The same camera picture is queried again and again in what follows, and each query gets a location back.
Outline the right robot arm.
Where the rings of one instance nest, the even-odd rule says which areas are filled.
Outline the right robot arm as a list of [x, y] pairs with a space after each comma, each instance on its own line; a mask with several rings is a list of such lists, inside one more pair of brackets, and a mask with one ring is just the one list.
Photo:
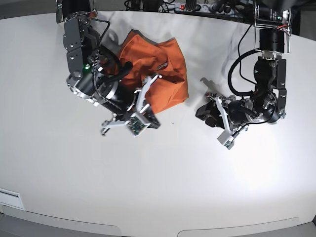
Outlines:
[[107, 30], [98, 33], [91, 21], [99, 21], [92, 0], [56, 1], [56, 22], [64, 24], [63, 45], [67, 51], [69, 76], [66, 83], [77, 97], [112, 112], [112, 119], [102, 123], [101, 135], [115, 127], [126, 127], [133, 136], [145, 129], [160, 127], [145, 95], [160, 74], [146, 76], [134, 90], [122, 84], [133, 69], [132, 62], [122, 64], [102, 44]]

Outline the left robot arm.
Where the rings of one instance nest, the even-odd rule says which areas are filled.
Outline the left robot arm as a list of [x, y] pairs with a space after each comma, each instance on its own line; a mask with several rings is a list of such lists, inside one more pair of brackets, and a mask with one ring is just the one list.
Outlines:
[[[236, 137], [251, 124], [277, 123], [285, 117], [287, 90], [286, 60], [284, 53], [290, 52], [289, 38], [291, 29], [291, 8], [278, 10], [266, 0], [255, 0], [243, 4], [241, 1], [218, 1], [221, 6], [231, 6], [238, 10], [244, 19], [251, 20], [255, 31], [255, 43], [258, 48], [239, 54], [228, 71], [228, 86], [232, 96], [225, 97], [208, 93], [208, 103], [196, 111], [196, 118], [210, 127], [219, 127]], [[238, 91], [234, 88], [232, 75], [242, 60], [261, 53], [254, 65], [253, 90]]]

